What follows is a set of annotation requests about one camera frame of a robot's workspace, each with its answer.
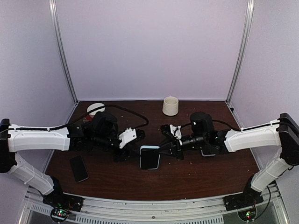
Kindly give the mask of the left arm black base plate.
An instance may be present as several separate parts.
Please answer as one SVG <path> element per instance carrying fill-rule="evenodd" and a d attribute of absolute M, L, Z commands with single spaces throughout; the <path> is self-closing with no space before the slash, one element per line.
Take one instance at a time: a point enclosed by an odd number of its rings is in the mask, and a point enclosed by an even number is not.
<path fill-rule="evenodd" d="M 56 209 L 63 209 L 65 211 L 80 212 L 84 199 L 79 196 L 73 196 L 68 194 L 62 195 L 42 195 L 43 203 L 48 204 Z"/>

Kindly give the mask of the lavender phone case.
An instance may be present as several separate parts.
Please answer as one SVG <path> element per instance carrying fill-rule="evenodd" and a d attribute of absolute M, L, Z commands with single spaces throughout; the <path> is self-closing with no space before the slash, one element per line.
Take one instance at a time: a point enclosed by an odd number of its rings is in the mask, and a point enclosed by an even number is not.
<path fill-rule="evenodd" d="M 210 152 L 206 152 L 206 151 L 204 151 L 204 150 L 201 150 L 201 155 L 202 155 L 203 157 L 212 157 L 212 156 L 216 156 L 216 154 L 212 154 L 212 153 L 210 153 Z"/>

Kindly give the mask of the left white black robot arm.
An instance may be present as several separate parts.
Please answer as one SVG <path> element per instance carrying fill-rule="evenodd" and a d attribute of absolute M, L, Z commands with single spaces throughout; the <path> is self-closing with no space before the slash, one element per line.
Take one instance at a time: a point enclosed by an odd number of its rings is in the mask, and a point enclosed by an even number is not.
<path fill-rule="evenodd" d="M 99 147 L 112 152 L 114 161 L 125 161 L 131 156 L 133 145 L 144 138 L 145 132 L 136 127 L 119 132 L 117 118 L 107 112 L 97 112 L 91 121 L 79 126 L 25 127 L 12 125 L 8 119 L 3 119 L 0 123 L 0 171 L 13 174 L 24 184 L 36 188 L 57 207 L 63 207 L 67 196 L 59 181 L 31 166 L 17 154 L 18 151 L 90 151 Z"/>

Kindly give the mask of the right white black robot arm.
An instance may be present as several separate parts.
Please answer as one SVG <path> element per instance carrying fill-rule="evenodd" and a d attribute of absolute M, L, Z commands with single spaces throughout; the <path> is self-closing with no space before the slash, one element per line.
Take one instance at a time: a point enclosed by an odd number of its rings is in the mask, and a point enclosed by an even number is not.
<path fill-rule="evenodd" d="M 200 150 L 203 156 L 233 153 L 255 147 L 278 146 L 281 152 L 254 174 L 240 194 L 240 203 L 251 205 L 271 182 L 286 170 L 299 164 L 299 126 L 288 113 L 276 120 L 248 128 L 229 127 L 216 131 L 210 114 L 195 112 L 190 116 L 192 134 L 182 136 L 181 126 L 163 125 L 161 133 L 166 137 L 154 152 L 183 160 L 185 150 Z"/>

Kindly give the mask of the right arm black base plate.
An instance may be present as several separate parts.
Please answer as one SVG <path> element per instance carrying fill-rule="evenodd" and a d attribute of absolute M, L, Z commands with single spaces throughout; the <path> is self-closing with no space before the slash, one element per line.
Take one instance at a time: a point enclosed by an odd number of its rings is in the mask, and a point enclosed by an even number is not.
<path fill-rule="evenodd" d="M 250 195 L 247 193 L 240 193 L 235 195 L 228 195 L 223 198 L 226 211 L 239 210 L 242 208 L 254 206 L 263 202 L 261 195 Z"/>

